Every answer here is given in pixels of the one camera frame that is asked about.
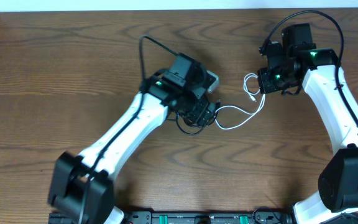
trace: wooden table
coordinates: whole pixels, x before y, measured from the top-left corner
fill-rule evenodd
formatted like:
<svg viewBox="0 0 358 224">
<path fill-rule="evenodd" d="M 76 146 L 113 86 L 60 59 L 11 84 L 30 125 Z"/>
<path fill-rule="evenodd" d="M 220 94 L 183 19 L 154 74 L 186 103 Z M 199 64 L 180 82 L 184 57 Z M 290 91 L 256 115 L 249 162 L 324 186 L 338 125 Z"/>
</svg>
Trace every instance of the wooden table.
<svg viewBox="0 0 358 224">
<path fill-rule="evenodd" d="M 0 223 L 46 223 L 54 162 L 79 153 L 128 108 L 140 83 L 138 38 L 146 33 L 203 62 L 221 84 L 211 97 L 255 110 L 242 89 L 246 73 L 267 61 L 258 47 L 274 25 L 298 10 L 0 13 Z M 358 9 L 325 9 L 346 40 L 342 61 L 358 102 Z M 319 48 L 339 52 L 334 26 L 310 22 Z M 272 40 L 281 41 L 279 32 Z M 147 72 L 173 57 L 145 44 Z M 250 82 L 251 89 L 257 88 Z M 283 208 L 317 191 L 331 142 L 309 96 L 267 95 L 246 125 L 198 136 L 174 123 L 157 128 L 115 183 L 121 208 L 244 211 Z M 223 111 L 224 125 L 244 115 Z"/>
</svg>

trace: white cord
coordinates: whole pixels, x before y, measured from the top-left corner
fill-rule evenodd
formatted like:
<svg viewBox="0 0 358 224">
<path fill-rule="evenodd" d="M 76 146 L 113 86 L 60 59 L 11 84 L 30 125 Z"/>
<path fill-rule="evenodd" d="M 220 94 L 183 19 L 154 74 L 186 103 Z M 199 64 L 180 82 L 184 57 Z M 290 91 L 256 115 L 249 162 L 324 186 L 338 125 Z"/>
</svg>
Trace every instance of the white cord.
<svg viewBox="0 0 358 224">
<path fill-rule="evenodd" d="M 256 102 L 256 99 L 255 99 L 254 95 L 258 94 L 258 93 L 260 92 L 260 90 L 258 90 L 256 93 L 250 92 L 250 91 L 248 90 L 247 81 L 248 81 L 248 79 L 251 78 L 251 77 L 254 77 L 254 78 L 258 79 L 258 76 L 257 76 L 256 74 L 254 74 L 254 73 L 249 73 L 248 75 L 246 75 L 246 76 L 244 77 L 244 84 L 243 84 L 242 87 L 243 87 L 244 91 L 245 91 L 246 93 L 248 93 L 248 95 L 249 95 L 249 97 L 251 98 L 251 100 L 254 101 L 254 102 Z M 241 124 L 238 124 L 238 125 L 233 126 L 233 127 L 230 127 L 230 128 L 224 128 L 224 127 L 222 127 L 222 126 L 219 124 L 219 122 L 218 122 L 218 118 L 216 118 L 216 120 L 215 120 L 215 121 L 216 121 L 216 124 L 217 124 L 218 127 L 220 127 L 220 128 L 223 129 L 223 130 L 230 130 L 230 129 L 238 128 L 239 126 L 245 124 L 245 123 L 246 123 L 248 120 L 250 120 L 253 116 L 255 116 L 255 115 L 264 107 L 264 105 L 265 105 L 265 94 L 263 94 L 263 95 L 262 95 L 262 98 L 260 99 L 260 103 L 259 103 L 258 109 L 257 109 L 255 112 L 253 112 L 253 113 L 246 112 L 246 111 L 244 111 L 243 109 L 239 108 L 238 106 L 233 106 L 233 105 L 222 106 L 222 107 L 218 108 L 218 109 L 216 110 L 216 112 L 218 112 L 219 110 L 221 110 L 221 109 L 223 109 L 223 108 L 234 108 L 234 109 L 237 109 L 237 110 L 239 110 L 239 111 L 241 111 L 241 112 L 243 112 L 243 113 L 245 113 L 245 114 L 250 115 L 250 117 L 247 118 L 245 121 L 243 121 Z"/>
</svg>

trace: green indicator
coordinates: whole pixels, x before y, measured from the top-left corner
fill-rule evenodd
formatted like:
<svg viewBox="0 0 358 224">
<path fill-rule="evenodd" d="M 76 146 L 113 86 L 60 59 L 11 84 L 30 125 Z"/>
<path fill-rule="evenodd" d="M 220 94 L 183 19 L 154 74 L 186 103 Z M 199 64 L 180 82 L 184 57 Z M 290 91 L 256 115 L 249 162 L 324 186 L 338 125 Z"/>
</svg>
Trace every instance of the green indicator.
<svg viewBox="0 0 358 224">
<path fill-rule="evenodd" d="M 248 217 L 240 216 L 240 224 L 248 224 Z"/>
<path fill-rule="evenodd" d="M 160 215 L 160 224 L 168 224 L 168 216 Z"/>
</svg>

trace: wood grain surface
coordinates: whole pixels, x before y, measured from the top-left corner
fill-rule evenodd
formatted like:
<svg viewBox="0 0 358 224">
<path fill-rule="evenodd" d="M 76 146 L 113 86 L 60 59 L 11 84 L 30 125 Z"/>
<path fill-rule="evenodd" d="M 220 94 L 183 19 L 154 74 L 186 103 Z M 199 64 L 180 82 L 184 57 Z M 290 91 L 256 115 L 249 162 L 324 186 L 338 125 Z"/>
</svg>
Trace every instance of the wood grain surface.
<svg viewBox="0 0 358 224">
<path fill-rule="evenodd" d="M 211 99 L 256 110 L 242 89 L 266 66 L 258 47 L 298 10 L 0 13 L 0 223 L 46 223 L 52 169 L 63 151 L 79 153 L 105 133 L 140 83 L 138 38 L 150 34 L 219 75 Z M 358 9 L 325 9 L 345 36 L 342 66 L 358 102 Z M 326 19 L 304 15 L 319 48 L 339 49 Z M 281 40 L 280 34 L 273 40 Z M 147 72 L 173 57 L 145 44 Z M 250 82 L 251 90 L 257 88 Z M 245 118 L 222 111 L 223 125 Z M 327 131 L 308 95 L 267 95 L 246 125 L 216 125 L 186 136 L 165 122 L 140 145 L 115 183 L 121 208 L 244 211 L 283 208 L 317 191 L 332 158 Z"/>
</svg>

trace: white wall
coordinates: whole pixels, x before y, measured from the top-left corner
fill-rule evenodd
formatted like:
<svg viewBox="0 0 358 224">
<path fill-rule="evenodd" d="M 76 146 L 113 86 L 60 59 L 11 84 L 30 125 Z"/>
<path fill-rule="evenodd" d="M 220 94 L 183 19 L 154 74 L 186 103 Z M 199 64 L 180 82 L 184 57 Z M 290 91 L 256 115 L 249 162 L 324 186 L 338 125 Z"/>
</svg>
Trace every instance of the white wall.
<svg viewBox="0 0 358 224">
<path fill-rule="evenodd" d="M 358 7 L 358 0 L 0 0 L 0 12 Z"/>
</svg>

